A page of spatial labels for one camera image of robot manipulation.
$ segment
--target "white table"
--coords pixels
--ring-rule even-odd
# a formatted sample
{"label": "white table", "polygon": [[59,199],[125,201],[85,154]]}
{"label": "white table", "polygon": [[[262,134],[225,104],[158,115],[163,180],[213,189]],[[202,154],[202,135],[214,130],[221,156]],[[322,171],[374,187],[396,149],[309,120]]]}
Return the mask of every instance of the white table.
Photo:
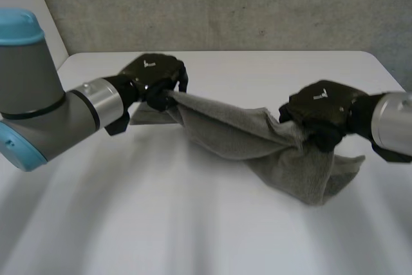
{"label": "white table", "polygon": [[[368,93],[401,90],[363,52],[173,52],[189,92],[277,108],[319,79]],[[59,70],[70,89],[138,53],[83,53]],[[32,173],[0,159],[3,274],[411,274],[412,168],[365,154],[355,180],[322,207],[267,187],[240,162],[190,143],[179,125],[93,135]]]}

